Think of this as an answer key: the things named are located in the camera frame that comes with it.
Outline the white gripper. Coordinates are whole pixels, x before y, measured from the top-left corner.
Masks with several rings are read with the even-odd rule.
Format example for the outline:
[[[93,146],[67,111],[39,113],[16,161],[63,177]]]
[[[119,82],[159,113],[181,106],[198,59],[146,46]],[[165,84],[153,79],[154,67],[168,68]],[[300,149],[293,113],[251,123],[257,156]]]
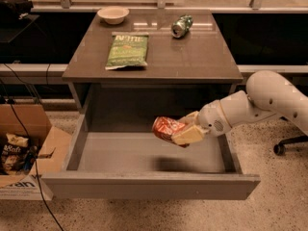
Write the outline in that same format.
[[[206,104],[200,111],[181,117],[179,122],[192,125],[184,127],[171,136],[172,141],[178,145],[202,141],[208,133],[219,137],[231,130],[231,125],[218,100]]]

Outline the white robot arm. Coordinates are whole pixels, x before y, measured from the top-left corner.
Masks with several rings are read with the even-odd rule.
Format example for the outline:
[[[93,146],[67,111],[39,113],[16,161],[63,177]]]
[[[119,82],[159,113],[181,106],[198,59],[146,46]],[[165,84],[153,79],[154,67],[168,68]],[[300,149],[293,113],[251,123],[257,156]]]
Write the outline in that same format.
[[[240,90],[180,119],[186,126],[171,136],[178,145],[218,137],[245,123],[285,117],[308,134],[308,97],[277,72],[253,73]]]

